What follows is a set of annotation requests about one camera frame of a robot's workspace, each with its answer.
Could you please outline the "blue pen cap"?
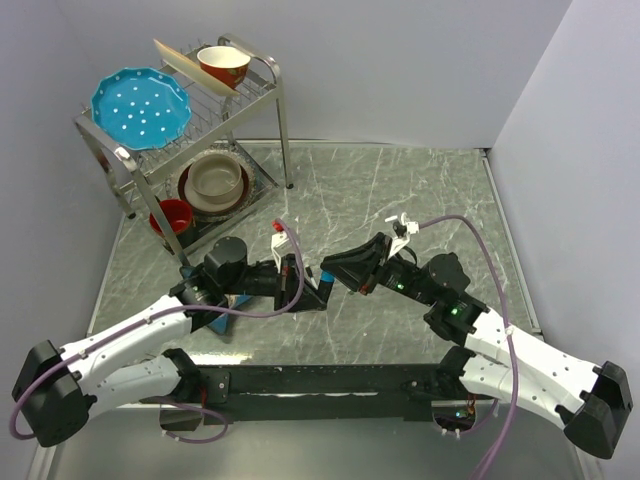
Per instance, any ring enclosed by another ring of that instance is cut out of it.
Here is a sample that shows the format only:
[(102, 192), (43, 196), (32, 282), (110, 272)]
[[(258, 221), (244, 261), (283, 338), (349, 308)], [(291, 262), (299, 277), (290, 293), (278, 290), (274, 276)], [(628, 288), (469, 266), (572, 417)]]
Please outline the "blue pen cap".
[(321, 281), (322, 282), (326, 282), (326, 283), (333, 283), (334, 282), (334, 276), (331, 275), (328, 272), (323, 271), (321, 273)]

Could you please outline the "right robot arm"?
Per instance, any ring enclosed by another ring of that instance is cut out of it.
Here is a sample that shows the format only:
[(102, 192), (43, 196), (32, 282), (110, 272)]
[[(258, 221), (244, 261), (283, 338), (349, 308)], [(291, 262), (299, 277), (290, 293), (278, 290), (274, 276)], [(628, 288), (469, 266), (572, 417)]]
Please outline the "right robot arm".
[(513, 325), (467, 294), (469, 277), (454, 253), (425, 265), (403, 259), (393, 238), (378, 233), (365, 244), (327, 256), (324, 272), (352, 291), (370, 294), (384, 286), (429, 306), (424, 320), (454, 343), (453, 364), (437, 375), (449, 398), (469, 392), (514, 400), (558, 428), (578, 448), (612, 458), (633, 409), (626, 371), (573, 357)]

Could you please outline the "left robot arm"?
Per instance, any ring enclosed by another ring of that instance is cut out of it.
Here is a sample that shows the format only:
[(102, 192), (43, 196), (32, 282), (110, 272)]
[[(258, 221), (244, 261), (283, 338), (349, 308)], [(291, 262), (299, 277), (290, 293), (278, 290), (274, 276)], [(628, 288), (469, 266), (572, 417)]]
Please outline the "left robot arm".
[(187, 268), (168, 294), (98, 334), (55, 347), (49, 341), (28, 353), (14, 384), (9, 432), (42, 447), (62, 443), (89, 420), (117, 407), (150, 401), (228, 422), (205, 406), (211, 393), (200, 369), (182, 349), (146, 360), (153, 347), (238, 315), (232, 297), (270, 297), (269, 317), (326, 308), (335, 278), (313, 282), (295, 236), (271, 237), (272, 259), (248, 261), (238, 237), (217, 241), (203, 261)]

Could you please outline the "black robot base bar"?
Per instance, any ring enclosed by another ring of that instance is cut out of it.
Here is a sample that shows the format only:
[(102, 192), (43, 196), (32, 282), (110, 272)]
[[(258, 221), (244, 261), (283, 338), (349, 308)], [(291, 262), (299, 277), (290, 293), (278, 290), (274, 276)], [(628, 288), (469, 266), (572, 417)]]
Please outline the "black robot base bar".
[(473, 397), (436, 364), (201, 366), (168, 398), (229, 422), (400, 418), (430, 421), (435, 402)]

